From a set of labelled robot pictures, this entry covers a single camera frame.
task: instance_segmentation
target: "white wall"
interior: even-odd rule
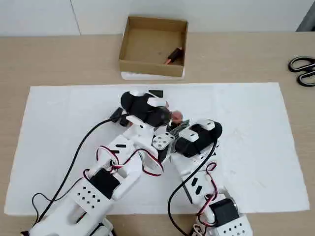
[[[0,0],[0,36],[79,35],[69,0]]]
[[[314,0],[72,0],[82,34],[122,32],[129,14],[183,18],[189,31],[295,31]],[[0,35],[77,35],[70,0],[0,0]]]

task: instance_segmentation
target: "red wire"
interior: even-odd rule
[[[215,223],[209,224],[209,223],[206,223],[206,222],[202,221],[202,220],[200,219],[200,216],[201,216],[201,215],[198,216],[198,221],[199,221],[201,224],[203,224],[203,225],[206,226],[206,227],[213,227],[213,226],[215,226]]]
[[[86,172],[86,171],[89,171],[89,170],[90,170],[90,169],[85,169],[85,170],[83,171],[83,176],[84,176],[84,178],[87,179],[87,180],[89,180],[89,179],[88,179],[87,175],[85,174],[85,172]]]
[[[117,165],[119,165],[119,159],[118,159],[117,155],[111,149],[109,149],[108,147],[103,146],[103,145],[99,146],[97,151],[96,151],[96,160],[97,161],[98,161],[98,150],[99,150],[99,148],[104,148],[107,151],[109,151],[114,156],[114,158],[116,159]]]
[[[211,171],[213,171],[215,168],[217,167],[217,164],[216,162],[210,162],[208,165],[207,165],[207,168],[206,168],[206,173],[207,175],[210,176],[211,178],[211,184],[213,185],[214,189],[215,189],[215,193],[214,194],[207,194],[205,197],[206,197],[206,203],[202,206],[202,208],[199,210],[199,212],[197,213],[197,216],[198,216],[198,220],[200,221],[201,224],[203,224],[204,226],[206,227],[211,227],[213,225],[209,224],[209,223],[206,223],[206,222],[203,222],[201,221],[200,219],[200,216],[203,214],[205,208],[210,204],[211,201],[215,200],[218,196],[218,188],[217,188],[217,185],[216,183],[213,181],[213,178],[210,174]]]
[[[119,169],[119,168],[123,167],[123,166],[124,166],[125,164],[127,164],[127,163],[131,160],[131,158],[132,158],[137,152],[139,152],[139,151],[144,151],[145,153],[147,153],[147,155],[148,155],[155,163],[157,163],[157,164],[160,166],[160,168],[162,169],[162,173],[164,172],[164,168],[163,168],[163,166],[161,165],[161,163],[158,161],[158,159],[155,158],[149,151],[147,151],[146,149],[143,149],[143,148],[139,148],[139,149],[135,150],[135,151],[131,154],[131,156],[130,156],[123,164],[121,164],[121,165],[119,165],[119,166],[118,166],[118,165],[113,165],[113,167],[114,167],[115,169]],[[161,173],[161,174],[155,174],[155,173],[151,173],[151,172],[147,171],[147,170],[144,168],[143,163],[142,163],[142,171],[143,171],[144,173],[146,173],[147,175],[154,176],[154,177],[158,177],[158,176],[162,175],[162,173]]]
[[[127,163],[131,160],[131,158],[132,158],[137,152],[139,152],[139,151],[143,151],[143,152],[147,153],[147,155],[148,155],[156,164],[159,165],[159,167],[162,169],[162,173],[164,172],[164,168],[163,168],[163,166],[161,165],[161,163],[158,161],[158,159],[155,158],[155,157],[154,157],[149,151],[147,151],[146,149],[139,148],[139,149],[135,150],[135,151],[131,154],[131,156],[130,156],[123,164],[119,164],[119,159],[118,159],[117,155],[116,155],[115,153],[113,153],[111,149],[109,149],[109,148],[106,147],[106,146],[99,146],[99,148],[104,148],[104,149],[108,150],[108,151],[115,157],[115,159],[116,159],[117,164],[112,164],[111,170],[110,170],[109,172],[112,172],[114,169],[120,169],[121,167],[123,167],[123,166],[124,166],[125,164],[127,164]],[[98,159],[99,159],[99,158],[98,158],[98,150],[99,150],[99,148],[98,148],[97,151],[96,151],[96,160],[97,160],[97,161],[98,161]],[[146,173],[147,175],[154,176],[154,177],[158,177],[158,176],[162,175],[162,173],[161,173],[161,174],[155,174],[155,173],[151,173],[151,172],[147,171],[147,170],[144,168],[143,163],[142,163],[142,171],[143,171],[144,173]]]

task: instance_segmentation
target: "cable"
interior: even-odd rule
[[[146,173],[147,175],[154,176],[154,177],[158,177],[158,176],[162,175],[163,172],[164,172],[164,168],[163,168],[162,164],[161,164],[161,163],[158,161],[158,159],[157,159],[156,157],[154,157],[148,150],[143,149],[143,148],[139,148],[139,149],[135,150],[135,151],[131,154],[131,156],[130,156],[123,164],[121,164],[121,165],[115,165],[115,164],[113,164],[113,167],[114,167],[115,169],[119,169],[119,168],[123,167],[123,166],[124,166],[125,164],[127,164],[127,163],[131,160],[131,158],[132,158],[137,152],[139,152],[139,151],[145,152],[145,153],[160,167],[160,169],[161,169],[161,174],[154,174],[154,173],[151,173],[151,172],[147,171],[147,170],[144,168],[143,162],[142,162],[142,171],[143,171],[144,173]]]
[[[127,117],[127,116],[129,116],[129,114],[121,115],[121,116],[119,116],[119,118],[123,118],[123,117]],[[48,206],[45,208],[45,210],[43,211],[43,213],[39,216],[38,221],[37,221],[36,223],[40,222],[40,221],[43,219],[43,217],[45,216],[45,214],[47,213],[47,211],[49,210],[49,208],[51,207],[51,205],[53,204],[53,202],[56,200],[58,194],[60,193],[62,187],[64,186],[66,180],[68,179],[68,176],[69,176],[69,174],[70,174],[70,172],[71,172],[71,170],[72,170],[72,168],[73,168],[73,165],[74,165],[74,163],[75,163],[75,161],[76,161],[76,159],[77,159],[77,156],[78,156],[78,154],[79,154],[79,151],[80,151],[80,149],[81,149],[81,147],[82,147],[84,141],[85,141],[85,140],[89,137],[89,135],[92,134],[93,131],[96,130],[99,126],[101,126],[101,125],[103,125],[103,124],[106,124],[106,123],[108,123],[108,122],[110,122],[110,121],[113,121],[113,120],[115,120],[115,119],[117,119],[117,117],[110,118],[110,119],[107,119],[107,120],[104,120],[104,121],[98,123],[97,125],[95,125],[95,126],[83,137],[83,139],[81,140],[81,142],[80,142],[80,144],[79,144],[79,146],[78,146],[78,148],[77,148],[77,150],[76,150],[76,152],[75,152],[75,155],[74,155],[74,157],[73,157],[73,159],[72,159],[72,162],[71,162],[71,164],[70,164],[70,166],[69,166],[69,169],[68,169],[67,173],[65,174],[65,177],[64,177],[62,183],[60,184],[58,190],[56,191],[55,195],[53,196],[51,202],[50,202],[50,203],[48,204]]]
[[[172,224],[175,226],[175,228],[178,229],[179,232],[181,232],[183,235],[185,236],[189,236],[189,234],[187,234],[185,231],[183,231],[174,221],[173,217],[172,217],[172,213],[171,213],[171,202],[172,199],[174,197],[174,195],[178,192],[178,190],[180,190],[181,187],[183,187],[185,185],[185,183],[188,182],[188,180],[190,180],[200,169],[201,167],[207,163],[207,161],[209,160],[209,158],[212,156],[212,154],[214,153],[215,149],[217,146],[217,140],[215,140],[213,142],[213,146],[211,148],[211,151],[209,152],[208,156],[203,160],[203,162],[191,173],[190,176],[188,176],[188,178],[186,178],[180,185],[178,185],[178,187],[172,192],[171,196],[168,199],[168,203],[167,203],[167,213],[168,216],[172,222]]]
[[[210,174],[210,171],[213,171],[215,168],[217,167],[217,164],[216,162],[210,162],[207,167],[206,167],[206,173],[207,175],[210,176],[211,178],[211,184],[213,185],[213,188],[214,188],[214,194],[210,195],[210,194],[207,194],[206,195],[206,203],[202,206],[202,208],[199,210],[199,212],[197,213],[197,216],[200,216],[201,214],[203,214],[205,208],[209,205],[209,203],[213,200],[215,200],[218,196],[218,188],[217,188],[217,185],[216,183],[213,181],[212,179],[212,176]]]
[[[137,150],[135,150],[131,156],[123,163],[123,164],[120,164],[119,163],[119,159],[118,159],[118,156],[108,147],[106,146],[99,146],[98,149],[96,150],[96,160],[98,161],[99,160],[99,157],[98,157],[98,150],[99,149],[102,149],[102,150],[106,150],[109,154],[111,154],[115,159],[112,159],[112,163],[111,163],[111,169],[109,170],[110,173],[112,173],[113,170],[117,170],[117,169],[120,169],[121,167],[123,167],[125,164],[127,164],[131,159],[132,157],[137,153],[137,152],[140,152],[140,151],[143,151],[145,152],[161,169],[161,174],[155,174],[155,173],[151,173],[149,171],[147,171],[145,168],[144,168],[144,165],[143,165],[143,162],[142,162],[142,171],[144,173],[146,173],[147,175],[150,175],[150,176],[154,176],[154,177],[158,177],[160,175],[163,174],[164,172],[164,168],[162,166],[162,164],[158,161],[158,159],[156,157],[154,157],[148,150],[144,149],[144,148],[139,148]]]
[[[75,181],[75,183],[74,183],[64,194],[62,194],[61,197],[55,199],[54,202],[59,201],[59,200],[62,199],[65,195],[67,195],[68,192],[70,192],[70,190],[71,190],[81,179],[82,179],[82,178],[77,179],[77,181]],[[52,201],[52,199],[47,198],[46,195],[43,194],[43,193],[35,193],[35,194],[33,195],[33,197],[31,198],[31,204],[33,205],[33,207],[34,207],[34,209],[35,209],[35,211],[36,211],[36,220],[35,220],[33,226],[37,223],[38,217],[39,217],[39,213],[38,213],[37,207],[35,206],[35,203],[34,203],[35,197],[38,196],[38,195],[43,196],[46,200],[48,200],[48,201],[50,201],[50,202]]]

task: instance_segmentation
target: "scissors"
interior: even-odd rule
[[[303,65],[300,67],[294,67],[293,64],[296,63],[297,61],[307,61],[309,64]],[[288,68],[291,72],[301,72],[304,71],[305,73],[299,75],[297,77],[297,82],[305,87],[313,87],[315,86],[315,82],[313,83],[308,83],[305,81],[305,78],[310,77],[312,75],[315,75],[315,59],[311,57],[296,57],[292,59],[289,64]]]

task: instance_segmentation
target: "black cable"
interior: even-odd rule
[[[89,236],[92,236],[92,235],[94,235],[95,234],[95,232],[100,228],[100,227],[102,227],[102,226],[104,226],[103,225],[103,223],[99,223],[98,224],[98,226],[90,233],[90,235]]]
[[[172,199],[174,197],[174,195],[177,193],[178,190],[180,190],[181,187],[183,187],[185,185],[185,183],[188,182],[188,180],[190,180],[200,169],[201,167],[206,164],[206,162],[209,160],[209,158],[212,156],[212,154],[214,153],[215,149],[216,149],[216,146],[217,146],[217,140],[215,140],[213,142],[213,146],[211,148],[211,151],[210,153],[208,154],[208,156],[203,160],[203,162],[191,173],[190,176],[188,176],[180,185],[178,185],[178,187],[172,192],[171,196],[169,197],[168,199],[168,203],[167,203],[167,213],[168,213],[168,216],[172,222],[172,224],[179,230],[179,232],[181,232],[183,235],[185,236],[189,236],[189,234],[187,234],[185,231],[183,231],[177,224],[176,222],[174,221],[173,217],[172,217],[172,213],[171,213],[171,202],[172,202]]]
[[[123,117],[127,117],[127,116],[129,116],[129,114],[120,115],[119,118],[123,118]],[[107,120],[104,120],[104,121],[98,123],[97,125],[95,125],[95,126],[83,137],[83,139],[81,140],[81,142],[80,142],[80,144],[79,144],[79,146],[78,146],[78,148],[77,148],[77,150],[76,150],[76,152],[75,152],[75,155],[74,155],[74,157],[73,157],[73,159],[72,159],[72,162],[71,162],[71,164],[70,164],[70,166],[69,166],[69,169],[68,169],[67,173],[65,174],[65,177],[64,177],[62,183],[60,184],[60,186],[59,186],[58,190],[56,191],[55,195],[53,196],[53,198],[51,199],[51,202],[50,202],[50,203],[48,204],[48,206],[45,208],[45,210],[43,211],[43,213],[39,216],[38,221],[37,221],[36,223],[40,222],[40,221],[43,219],[43,217],[45,216],[45,214],[47,213],[47,211],[49,210],[49,208],[51,207],[51,205],[53,204],[53,202],[56,200],[58,194],[60,193],[62,187],[64,186],[66,180],[68,179],[68,176],[69,176],[69,174],[70,174],[70,172],[71,172],[71,170],[72,170],[72,168],[73,168],[73,165],[74,165],[74,163],[75,163],[75,161],[76,161],[76,159],[77,159],[77,156],[78,156],[78,154],[79,154],[79,151],[80,151],[80,149],[81,149],[81,147],[82,147],[84,141],[85,141],[85,140],[89,137],[89,135],[92,134],[93,131],[96,130],[99,126],[101,126],[101,125],[103,125],[103,124],[105,124],[105,123],[108,123],[108,122],[110,122],[110,121],[113,121],[113,120],[115,120],[115,119],[117,119],[117,117],[113,117],[113,118],[110,118],[110,119],[107,119]]]
[[[70,192],[70,190],[71,190],[71,189],[77,184],[77,182],[79,182],[81,179],[82,179],[82,178],[79,178],[77,181],[75,181],[75,183],[74,183],[64,194],[62,194],[61,197],[55,199],[54,202],[59,201],[59,200],[62,199],[64,196],[66,196],[66,195],[68,194],[68,192]],[[33,205],[33,208],[34,208],[34,210],[36,211],[36,220],[35,220],[33,226],[38,222],[38,217],[39,217],[38,209],[37,209],[37,207],[35,206],[35,202],[34,202],[35,197],[38,196],[38,195],[43,196],[43,197],[44,197],[46,200],[48,200],[49,202],[52,201],[52,199],[49,199],[49,198],[48,198],[45,194],[43,194],[43,193],[35,193],[35,194],[33,195],[33,197],[31,198],[31,204]]]

